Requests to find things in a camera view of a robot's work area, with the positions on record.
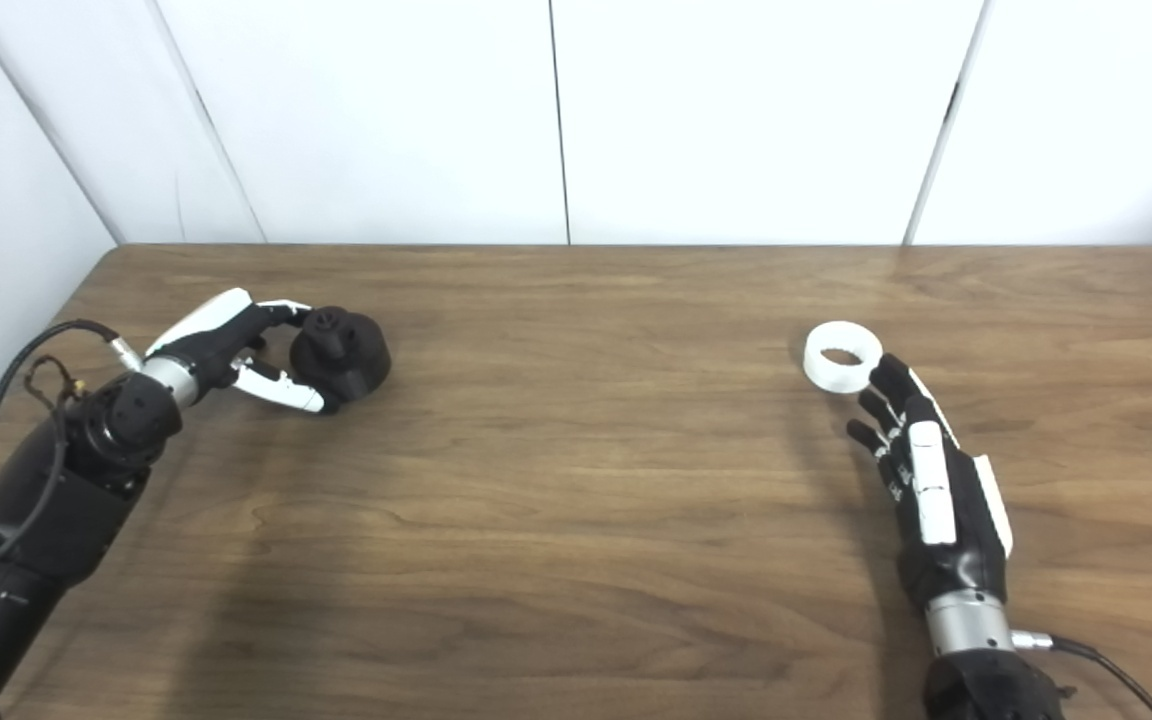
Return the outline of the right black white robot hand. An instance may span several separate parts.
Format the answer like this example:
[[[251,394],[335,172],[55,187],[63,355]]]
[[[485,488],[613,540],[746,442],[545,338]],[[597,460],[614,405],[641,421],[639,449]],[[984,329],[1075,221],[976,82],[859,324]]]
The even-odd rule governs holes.
[[[1009,600],[1005,506],[922,378],[896,355],[882,354],[858,404],[870,420],[849,420],[846,432],[872,456],[892,498],[896,568],[911,605],[958,591]]]

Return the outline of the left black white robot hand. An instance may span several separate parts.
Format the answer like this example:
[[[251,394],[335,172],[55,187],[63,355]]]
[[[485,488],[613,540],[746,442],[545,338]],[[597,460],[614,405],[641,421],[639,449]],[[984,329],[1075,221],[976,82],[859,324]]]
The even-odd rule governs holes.
[[[340,401],[253,355],[266,331],[302,327],[312,310],[293,300],[257,302],[242,288],[221,291],[156,338],[138,373],[159,382],[179,407],[233,388],[303,414],[338,414]]]

